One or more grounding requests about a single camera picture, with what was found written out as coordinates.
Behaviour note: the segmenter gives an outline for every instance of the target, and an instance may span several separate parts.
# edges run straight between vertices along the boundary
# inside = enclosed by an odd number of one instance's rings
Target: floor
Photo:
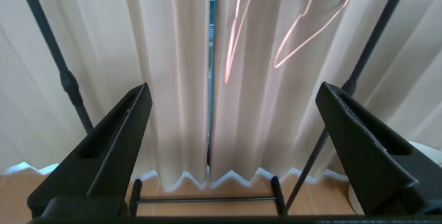
[[[29,169],[18,174],[0,176],[0,220],[5,223],[26,223],[30,210],[26,199],[45,176]],[[287,200],[297,180],[288,176],[281,184]],[[354,214],[347,198],[348,182],[323,178],[316,184],[304,184],[289,214]],[[245,188],[234,179],[224,182],[215,189],[199,190],[190,179],[185,178],[174,192],[165,192],[157,178],[143,182],[142,196],[257,196],[271,194],[270,182],[257,177],[252,186]],[[236,203],[160,203],[140,205],[138,216],[234,216],[234,215],[276,215],[273,201]]]

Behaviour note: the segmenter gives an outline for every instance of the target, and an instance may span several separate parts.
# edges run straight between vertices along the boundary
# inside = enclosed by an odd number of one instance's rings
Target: pleated curtain
[[[93,124],[148,82],[153,110],[133,177],[156,171],[166,187],[183,173],[203,184],[230,171],[251,180],[258,168],[277,176],[302,169],[324,127],[314,103],[318,86],[347,79],[387,2],[350,0],[323,33],[274,69],[276,50],[307,1],[251,0],[225,84],[236,0],[216,0],[212,82],[209,0],[40,0]],[[314,0],[282,55],[342,2]],[[355,94],[401,135],[436,149],[441,6],[401,0]],[[1,171],[23,161],[36,168],[61,162],[86,135],[26,0],[0,0],[0,89]],[[312,176],[334,158],[328,141]]]

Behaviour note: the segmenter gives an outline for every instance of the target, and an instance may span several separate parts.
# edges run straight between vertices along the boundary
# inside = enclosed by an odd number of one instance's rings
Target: wire hanger
[[[233,58],[235,57],[235,50],[236,50],[236,44],[238,43],[238,38],[241,33],[242,24],[244,23],[244,19],[247,14],[247,10],[249,9],[250,0],[247,1],[246,8],[244,10],[244,14],[242,15],[240,25],[238,27],[238,32],[235,33],[236,24],[238,21],[238,13],[240,11],[240,0],[236,0],[236,8],[235,8],[235,19],[232,23],[232,28],[230,32],[230,38],[229,38],[229,47],[227,50],[227,58],[226,58],[226,68],[224,72],[224,83],[227,84],[229,81],[230,76],[230,70],[233,63]]]
[[[273,67],[274,68],[279,68],[282,64],[284,64],[284,62],[286,62],[289,58],[291,58],[293,55],[295,55],[302,47],[304,47],[306,44],[308,44],[309,41],[311,41],[313,38],[318,36],[322,31],[324,31],[326,29],[326,27],[328,27],[328,25],[338,16],[338,14],[343,10],[343,8],[349,2],[349,0],[345,0],[344,3],[342,4],[342,6],[339,8],[339,10],[335,12],[335,14],[329,19],[329,21],[327,23],[325,23],[325,25],[322,28],[320,28],[318,31],[316,31],[312,36],[307,38],[303,43],[301,43],[298,47],[296,47],[293,51],[291,51],[286,57],[284,57],[284,59],[282,59],[280,62],[278,62],[278,58],[280,56],[282,48],[284,47],[284,45],[287,42],[287,40],[289,39],[290,35],[292,34],[294,29],[298,25],[298,22],[303,17],[305,17],[307,15],[307,13],[309,12],[312,1],[313,0],[309,0],[307,3],[307,6],[305,7],[304,12],[301,15],[298,15],[296,17],[295,21],[293,22],[290,29],[287,31],[287,34],[285,35],[284,39],[282,40],[281,45],[279,45],[278,51],[276,52],[276,55],[273,59]]]

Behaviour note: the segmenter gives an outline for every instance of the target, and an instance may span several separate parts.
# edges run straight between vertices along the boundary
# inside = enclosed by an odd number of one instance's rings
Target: horizontal black bar
[[[229,201],[254,201],[254,200],[275,200],[275,196],[250,196],[250,197],[209,197],[209,198],[141,198],[138,203],[216,203]]]

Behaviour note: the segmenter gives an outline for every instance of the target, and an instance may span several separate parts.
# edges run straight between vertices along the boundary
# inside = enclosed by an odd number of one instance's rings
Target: wooden floor
[[[26,199],[45,176],[33,170],[18,174],[0,176],[0,220],[2,223],[26,223],[30,220],[30,210]],[[285,199],[290,195],[297,180],[288,176],[281,184]],[[304,184],[290,215],[311,214],[354,214],[347,198],[348,182],[323,178],[316,184]],[[193,182],[185,178],[174,192],[165,192],[157,178],[143,182],[142,196],[256,196],[271,194],[270,182],[257,177],[251,187],[243,187],[234,179],[229,179],[215,189],[199,190]],[[138,216],[275,216],[273,201],[228,202],[228,203],[160,203],[140,205]]]

